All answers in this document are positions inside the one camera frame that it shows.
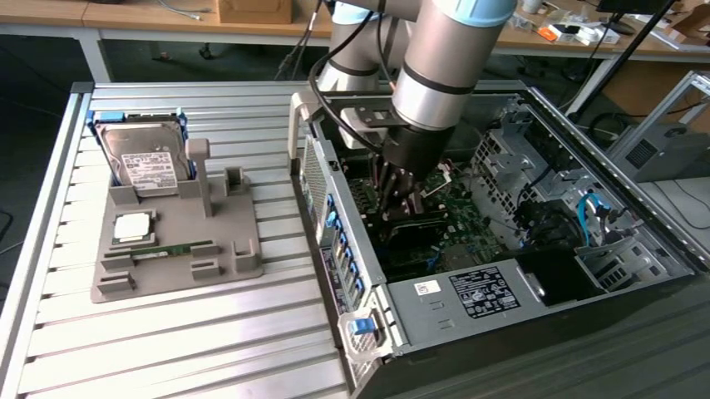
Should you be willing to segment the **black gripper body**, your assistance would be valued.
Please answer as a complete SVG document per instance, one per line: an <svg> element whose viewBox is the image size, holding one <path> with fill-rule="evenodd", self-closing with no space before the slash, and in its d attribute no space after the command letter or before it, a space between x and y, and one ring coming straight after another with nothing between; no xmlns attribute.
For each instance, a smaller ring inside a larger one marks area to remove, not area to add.
<svg viewBox="0 0 710 399"><path fill-rule="evenodd" d="M430 131L415 126L396 126L383 143L384 160L423 181L437 168L455 128Z"/></svg>

